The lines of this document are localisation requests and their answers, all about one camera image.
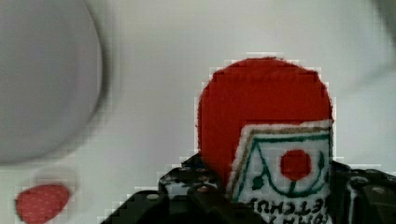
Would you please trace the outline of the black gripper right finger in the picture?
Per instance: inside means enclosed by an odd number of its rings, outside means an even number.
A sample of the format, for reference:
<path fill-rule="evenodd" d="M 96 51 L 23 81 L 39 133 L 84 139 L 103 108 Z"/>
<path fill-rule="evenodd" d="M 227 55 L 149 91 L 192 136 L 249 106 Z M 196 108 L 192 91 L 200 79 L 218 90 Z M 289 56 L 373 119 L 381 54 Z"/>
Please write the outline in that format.
<path fill-rule="evenodd" d="M 329 213 L 332 224 L 396 224 L 396 179 L 376 169 L 333 161 Z"/>

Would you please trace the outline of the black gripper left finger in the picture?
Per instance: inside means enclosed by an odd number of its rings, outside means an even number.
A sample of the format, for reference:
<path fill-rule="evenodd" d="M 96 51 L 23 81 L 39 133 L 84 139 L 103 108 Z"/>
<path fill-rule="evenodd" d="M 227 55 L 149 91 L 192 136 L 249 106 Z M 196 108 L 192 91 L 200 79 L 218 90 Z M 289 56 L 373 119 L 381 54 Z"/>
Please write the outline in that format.
<path fill-rule="evenodd" d="M 129 197 L 100 224 L 267 224 L 251 205 L 233 203 L 196 154 L 163 175 L 156 190 Z"/>

